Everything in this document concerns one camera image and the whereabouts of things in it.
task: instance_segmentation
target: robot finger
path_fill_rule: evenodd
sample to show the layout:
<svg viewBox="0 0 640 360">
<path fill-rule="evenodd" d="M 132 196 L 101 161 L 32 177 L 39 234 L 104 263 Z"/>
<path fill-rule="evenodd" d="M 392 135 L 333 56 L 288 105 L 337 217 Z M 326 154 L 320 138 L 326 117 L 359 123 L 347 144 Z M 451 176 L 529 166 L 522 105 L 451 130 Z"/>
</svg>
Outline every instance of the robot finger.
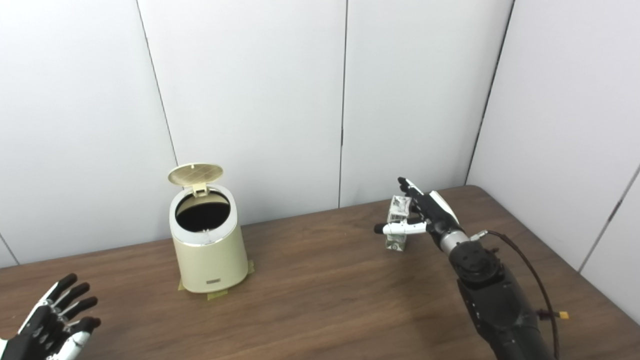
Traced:
<svg viewBox="0 0 640 360">
<path fill-rule="evenodd" d="M 54 325 L 47 330 L 47 333 L 40 338 L 40 342 L 45 344 L 45 349 L 49 350 L 53 344 L 60 340 L 65 330 L 65 324 L 62 322 L 54 322 Z"/>
<path fill-rule="evenodd" d="M 80 296 L 86 294 L 89 291 L 90 287 L 87 282 L 83 282 L 78 286 L 74 286 L 71 290 L 64 293 L 58 301 L 56 301 L 52 306 L 58 311 L 64 311 L 64 309 L 71 304 L 71 302 Z"/>
<path fill-rule="evenodd" d="M 84 300 L 80 300 L 79 302 L 76 302 L 75 304 L 69 306 L 66 310 L 60 313 L 60 316 L 62 316 L 66 321 L 69 321 L 74 317 L 76 317 L 81 311 L 90 309 L 91 307 L 96 306 L 97 304 L 98 304 L 97 297 L 95 296 L 88 297 Z"/>
<path fill-rule="evenodd" d="M 47 300 L 52 304 L 54 303 L 58 297 L 65 291 L 69 289 L 73 284 L 78 281 L 78 276 L 76 274 L 68 274 L 67 276 L 60 279 L 60 281 L 56 282 L 53 287 L 47 293 Z"/>
<path fill-rule="evenodd" d="M 58 327 L 58 324 L 64 327 L 64 324 L 58 321 L 58 315 L 56 313 L 51 312 L 45 322 L 42 324 L 42 329 L 36 331 L 32 334 L 34 338 L 38 338 L 38 342 L 41 344 L 49 339 L 49 335 Z"/>
<path fill-rule="evenodd" d="M 54 355 L 57 360 L 74 360 L 91 337 L 93 330 L 100 326 L 100 319 L 85 317 L 70 329 L 68 339 Z"/>
<path fill-rule="evenodd" d="M 35 311 L 40 306 L 49 306 L 53 304 L 53 302 L 58 299 L 60 294 L 62 294 L 62 292 L 65 291 L 66 289 L 70 288 L 77 280 L 78 280 L 78 276 L 76 274 L 69 274 L 63 277 L 62 279 L 60 279 L 59 281 L 57 281 L 55 284 L 53 284 L 53 286 L 51 286 L 49 290 L 47 290 L 47 292 L 35 304 L 33 309 L 31 309 L 31 312 L 25 319 L 24 323 L 22 323 L 22 326 L 20 326 L 20 329 L 18 330 L 18 334 L 22 332 L 24 327 L 27 325 L 27 322 L 29 321 L 29 319 L 34 315 Z"/>
<path fill-rule="evenodd" d="M 52 316 L 54 315 L 54 321 L 58 319 L 58 317 L 53 313 L 52 309 L 48 305 L 38 306 L 32 314 L 24 321 L 22 327 L 18 331 L 18 334 L 32 334 L 35 338 L 42 332 L 45 325 L 51 321 Z"/>
</svg>

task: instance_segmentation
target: cream trash can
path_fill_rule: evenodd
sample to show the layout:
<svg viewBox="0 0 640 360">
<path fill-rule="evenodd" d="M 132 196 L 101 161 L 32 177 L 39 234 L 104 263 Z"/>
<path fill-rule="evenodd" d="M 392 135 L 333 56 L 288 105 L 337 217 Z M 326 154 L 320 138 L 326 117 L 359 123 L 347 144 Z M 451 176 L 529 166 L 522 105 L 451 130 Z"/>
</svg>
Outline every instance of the cream trash can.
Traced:
<svg viewBox="0 0 640 360">
<path fill-rule="evenodd" d="M 186 187 L 171 202 L 169 225 L 182 285 L 193 293 L 229 288 L 248 273 L 234 197 L 225 187 L 209 184 L 222 173 L 221 167 L 203 163 L 169 173 L 169 181 Z"/>
</svg>

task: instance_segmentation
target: wall seam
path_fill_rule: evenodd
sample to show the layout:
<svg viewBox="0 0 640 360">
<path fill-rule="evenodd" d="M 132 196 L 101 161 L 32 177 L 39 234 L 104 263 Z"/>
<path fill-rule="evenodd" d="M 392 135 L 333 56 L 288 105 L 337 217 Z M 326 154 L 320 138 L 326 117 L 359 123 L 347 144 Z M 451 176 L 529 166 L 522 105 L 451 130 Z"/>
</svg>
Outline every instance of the wall seam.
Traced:
<svg viewBox="0 0 640 360">
<path fill-rule="evenodd" d="M 471 164 L 474 162 L 474 155 L 476 155 L 476 147 L 478 145 L 478 140 L 480 139 L 480 131 L 482 131 L 482 125 L 484 123 L 484 116 L 486 115 L 486 109 L 489 105 L 489 98 L 491 97 L 491 90 L 493 90 L 493 82 L 495 81 L 495 75 L 498 73 L 498 64 L 500 63 L 500 58 L 502 57 L 502 49 L 504 48 L 504 41 L 507 39 L 507 31 L 509 30 L 509 24 L 511 24 L 511 15 L 513 14 L 513 7 L 515 6 L 516 0 L 513 0 L 511 3 L 511 8 L 509 9 L 509 17 L 507 17 L 507 24 L 504 26 L 504 34 L 502 36 L 502 43 L 500 44 L 500 50 L 498 51 L 498 58 L 495 60 L 495 67 L 493 68 L 493 76 L 491 77 L 491 84 L 489 85 L 489 92 L 486 94 L 486 101 L 484 102 L 484 109 L 482 111 L 482 117 L 480 118 L 480 124 L 478 125 L 478 130 L 476 133 L 476 140 L 474 142 L 474 148 L 471 151 L 471 158 L 469 159 L 469 167 L 467 168 L 467 175 L 465 176 L 465 185 L 469 180 L 469 173 L 471 172 Z"/>
<path fill-rule="evenodd" d="M 169 126 L 169 120 L 166 117 L 166 110 L 164 109 L 164 99 L 162 98 L 162 92 L 160 91 L 160 84 L 158 83 L 158 76 L 156 74 L 156 65 L 154 64 L 154 59 L 151 56 L 151 48 L 149 47 L 147 29 L 145 28 L 145 21 L 142 19 L 142 12 L 140 11 L 140 4 L 138 3 L 138 0 L 136 0 L 136 7 L 138 8 L 138 16 L 140 16 L 140 24 L 142 25 L 142 32 L 145 36 L 145 43 L 147 44 L 147 52 L 149 53 L 149 61 L 151 62 L 151 69 L 154 72 L 156 89 L 158 91 L 158 97 L 160 98 L 160 105 L 162 106 L 162 114 L 164 115 L 164 123 L 166 124 L 166 130 L 169 133 L 169 142 L 171 143 L 171 151 L 173 151 L 173 160 L 175 161 L 175 166 L 178 166 L 178 156 L 175 153 L 175 146 L 173 144 L 173 135 L 171 135 L 171 127 Z"/>
<path fill-rule="evenodd" d="M 627 197 L 627 193 L 629 192 L 629 190 L 631 190 L 631 186 L 633 186 L 634 182 L 636 181 L 636 179 L 638 177 L 638 174 L 640 174 L 640 165 L 638 165 L 638 167 L 636 168 L 636 171 L 631 176 L 631 180 L 627 184 L 627 187 L 625 188 L 625 191 L 622 193 L 622 196 L 620 197 L 620 200 L 616 203 L 615 207 L 611 211 L 611 214 L 609 215 L 609 218 L 607 219 L 607 221 L 605 222 L 604 226 L 602 227 L 602 230 L 600 230 L 600 233 L 598 234 L 598 237 L 593 242 L 593 245 L 589 249 L 589 252 L 587 253 L 587 256 L 584 257 L 584 260 L 582 261 L 582 264 L 578 268 L 578 273 L 582 273 L 584 267 L 587 265 L 587 262 L 589 261 L 589 258 L 593 254 L 593 251 L 596 249 L 596 247 L 598 247 L 598 244 L 600 243 L 600 240 L 602 240 L 602 236 L 604 235 L 604 233 L 606 232 L 607 228 L 609 227 L 609 224 L 611 223 L 611 220 L 613 220 L 613 218 L 616 216 L 616 213 L 618 212 L 618 209 L 620 208 L 620 205 L 622 205 L 622 202 L 625 200 L 625 197 Z"/>
</svg>

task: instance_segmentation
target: black cable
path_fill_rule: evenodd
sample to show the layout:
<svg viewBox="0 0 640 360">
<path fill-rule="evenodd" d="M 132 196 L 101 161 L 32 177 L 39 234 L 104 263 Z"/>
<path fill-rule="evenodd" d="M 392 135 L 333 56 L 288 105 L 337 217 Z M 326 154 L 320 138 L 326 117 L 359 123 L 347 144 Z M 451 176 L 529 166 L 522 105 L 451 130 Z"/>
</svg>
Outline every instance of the black cable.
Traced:
<svg viewBox="0 0 640 360">
<path fill-rule="evenodd" d="M 542 292 L 542 296 L 545 298 L 545 302 L 547 303 L 547 311 L 550 314 L 551 331 L 553 332 L 553 335 L 554 335 L 554 357 L 556 359 L 560 359 L 560 341 L 558 340 L 558 326 L 556 323 L 556 316 L 551 306 L 551 300 L 549 300 L 549 295 L 547 294 L 547 290 L 545 289 L 545 286 L 542 285 L 542 280 L 540 280 L 540 276 L 538 276 L 538 273 L 533 268 L 533 265 L 531 265 L 531 263 L 529 262 L 525 254 L 520 250 L 520 248 L 518 248 L 518 245 L 516 245 L 513 241 L 511 241 L 511 239 L 509 239 L 505 234 L 496 233 L 495 231 L 491 231 L 491 230 L 487 231 L 487 233 L 499 237 L 502 241 L 507 243 L 507 245 L 509 245 L 515 252 L 517 252 L 518 255 L 520 255 L 520 257 L 522 258 L 522 261 L 524 261 L 524 263 L 527 265 L 527 267 L 533 274 L 533 277 L 536 278 L 536 281 L 538 282 L 538 286 L 540 287 L 540 291 Z"/>
</svg>

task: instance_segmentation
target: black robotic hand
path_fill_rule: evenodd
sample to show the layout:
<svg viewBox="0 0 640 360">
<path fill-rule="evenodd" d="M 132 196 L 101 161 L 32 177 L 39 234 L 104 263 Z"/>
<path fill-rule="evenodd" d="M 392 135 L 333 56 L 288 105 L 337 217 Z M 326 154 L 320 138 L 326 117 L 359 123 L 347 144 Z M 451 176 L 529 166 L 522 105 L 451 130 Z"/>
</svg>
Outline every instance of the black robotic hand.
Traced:
<svg viewBox="0 0 640 360">
<path fill-rule="evenodd" d="M 69 322 L 98 303 L 96 297 L 89 297 L 71 305 L 89 291 L 86 282 L 67 290 L 76 281 L 77 275 L 69 274 L 56 282 L 33 307 L 18 334 L 0 339 L 0 360 L 74 360 L 78 356 L 100 319 Z"/>
</svg>

